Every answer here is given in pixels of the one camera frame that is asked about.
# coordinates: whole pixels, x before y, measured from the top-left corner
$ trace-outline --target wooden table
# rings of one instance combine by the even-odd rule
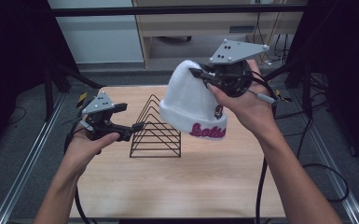
[[[115,103],[127,103],[112,121],[132,125],[147,99],[162,99],[166,86],[105,87]],[[226,109],[228,129],[221,141],[182,133],[181,158],[130,158],[131,141],[105,148],[79,180],[88,217],[174,218],[254,217],[263,154],[254,136]],[[268,170],[262,217],[284,217]],[[70,217],[79,217],[75,204]]]

